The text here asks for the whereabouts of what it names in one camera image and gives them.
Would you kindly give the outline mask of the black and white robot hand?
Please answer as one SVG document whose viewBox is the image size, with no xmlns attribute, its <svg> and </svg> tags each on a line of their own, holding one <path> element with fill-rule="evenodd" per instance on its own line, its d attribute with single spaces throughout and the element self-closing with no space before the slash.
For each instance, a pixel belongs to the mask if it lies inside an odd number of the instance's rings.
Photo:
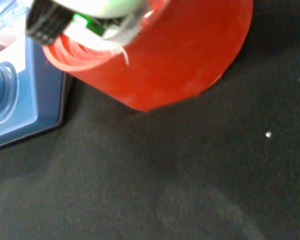
<svg viewBox="0 0 300 240">
<path fill-rule="evenodd" d="M 150 11 L 147 0 L 33 0 L 25 33 L 41 46 L 65 35 L 85 48 L 123 54 Z"/>
</svg>

